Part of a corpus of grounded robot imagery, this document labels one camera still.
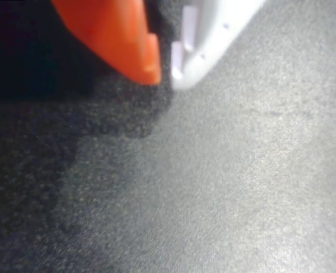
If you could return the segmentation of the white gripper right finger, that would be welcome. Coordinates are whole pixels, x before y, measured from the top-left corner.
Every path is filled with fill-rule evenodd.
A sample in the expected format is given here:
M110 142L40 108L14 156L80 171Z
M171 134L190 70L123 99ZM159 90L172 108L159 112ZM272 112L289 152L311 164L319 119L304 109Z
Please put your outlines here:
M171 87L199 83L264 5L264 0L188 1L182 9L180 38L171 44Z

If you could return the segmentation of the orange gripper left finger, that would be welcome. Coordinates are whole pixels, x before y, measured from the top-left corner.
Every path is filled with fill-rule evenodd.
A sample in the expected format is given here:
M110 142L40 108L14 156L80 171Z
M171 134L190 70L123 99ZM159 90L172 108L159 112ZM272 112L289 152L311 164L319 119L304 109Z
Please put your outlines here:
M52 4L66 28L128 79L161 82L157 35L148 30L141 0L59 0Z

